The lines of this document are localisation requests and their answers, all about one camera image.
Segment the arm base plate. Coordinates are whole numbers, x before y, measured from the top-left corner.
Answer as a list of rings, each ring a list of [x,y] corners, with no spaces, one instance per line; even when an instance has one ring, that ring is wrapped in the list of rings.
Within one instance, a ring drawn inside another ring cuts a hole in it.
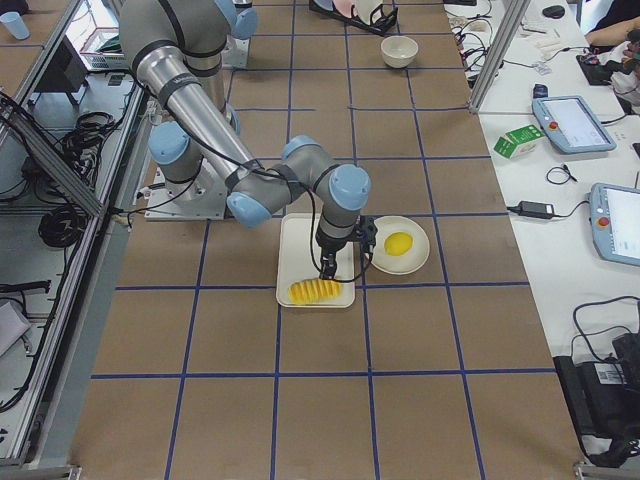
[[[221,52],[222,67],[227,69],[246,69],[250,43],[250,39],[241,40],[228,35],[225,47]]]
[[[149,221],[223,220],[227,188],[205,158],[194,181],[176,184],[165,178],[166,168],[158,165],[155,181],[162,186],[147,198],[144,216]]]

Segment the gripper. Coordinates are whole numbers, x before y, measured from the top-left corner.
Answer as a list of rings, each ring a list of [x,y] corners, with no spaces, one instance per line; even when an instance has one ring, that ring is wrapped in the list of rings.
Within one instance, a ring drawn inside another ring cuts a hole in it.
[[[334,279],[337,270],[336,255],[342,250],[348,241],[344,239],[335,239],[333,237],[316,239],[321,251],[320,277]]]

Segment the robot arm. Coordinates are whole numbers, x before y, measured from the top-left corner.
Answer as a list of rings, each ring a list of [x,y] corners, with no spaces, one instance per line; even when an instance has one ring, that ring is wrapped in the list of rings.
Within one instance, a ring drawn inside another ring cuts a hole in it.
[[[230,28],[225,51],[233,50],[237,40],[249,40],[254,35],[258,28],[259,16],[251,0],[215,0],[215,4]]]
[[[250,38],[258,26],[252,8],[231,1],[128,1],[120,11],[119,37],[133,76],[198,144],[224,181],[226,204],[236,220],[255,227],[303,193],[323,205],[315,240],[315,267],[323,279],[337,271],[337,253],[349,242],[371,256],[376,226],[362,215],[371,190],[367,172],[336,162],[317,142],[301,135],[283,150],[281,163],[262,168],[229,122],[218,91],[220,54],[231,38]]]

